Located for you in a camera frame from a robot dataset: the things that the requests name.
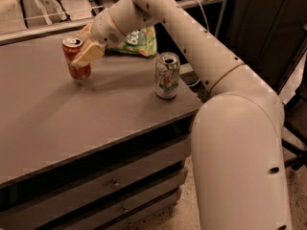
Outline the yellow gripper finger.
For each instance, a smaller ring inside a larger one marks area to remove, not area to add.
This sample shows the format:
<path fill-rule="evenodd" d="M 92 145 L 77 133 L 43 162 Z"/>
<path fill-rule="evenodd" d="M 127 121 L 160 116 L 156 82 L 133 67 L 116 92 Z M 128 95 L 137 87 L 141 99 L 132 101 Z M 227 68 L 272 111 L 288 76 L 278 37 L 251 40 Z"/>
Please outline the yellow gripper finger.
<path fill-rule="evenodd" d="M 97 40 L 87 40 L 81 50 L 71 61 L 70 65 L 77 69 L 84 68 L 90 62 L 97 60 L 105 54 L 106 45 Z"/>
<path fill-rule="evenodd" d="M 77 36 L 82 38 L 83 40 L 87 40 L 89 38 L 92 37 L 92 34 L 91 34 L 91 27 L 92 27 L 92 24 L 91 23 L 88 23 L 86 24 L 78 33 L 77 33 Z"/>

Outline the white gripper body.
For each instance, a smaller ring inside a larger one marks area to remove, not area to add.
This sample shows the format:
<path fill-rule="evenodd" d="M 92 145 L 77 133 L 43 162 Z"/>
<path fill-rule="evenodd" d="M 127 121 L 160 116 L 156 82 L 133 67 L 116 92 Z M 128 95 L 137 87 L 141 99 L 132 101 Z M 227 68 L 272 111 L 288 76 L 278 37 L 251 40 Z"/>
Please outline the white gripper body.
<path fill-rule="evenodd" d="M 116 48 L 126 38 L 116 26 L 110 9 L 105 9 L 95 16 L 91 24 L 91 35 L 105 43 L 107 48 Z"/>

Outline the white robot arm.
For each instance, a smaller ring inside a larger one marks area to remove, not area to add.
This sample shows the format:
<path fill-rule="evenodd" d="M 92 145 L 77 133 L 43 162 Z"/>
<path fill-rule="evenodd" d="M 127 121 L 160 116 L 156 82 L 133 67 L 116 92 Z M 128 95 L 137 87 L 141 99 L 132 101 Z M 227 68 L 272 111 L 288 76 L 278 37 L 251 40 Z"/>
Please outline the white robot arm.
<path fill-rule="evenodd" d="M 292 230 L 282 150 L 284 108 L 253 70 L 175 0 L 119 0 L 80 31 L 76 66 L 159 22 L 210 98 L 191 134 L 202 230 Z"/>

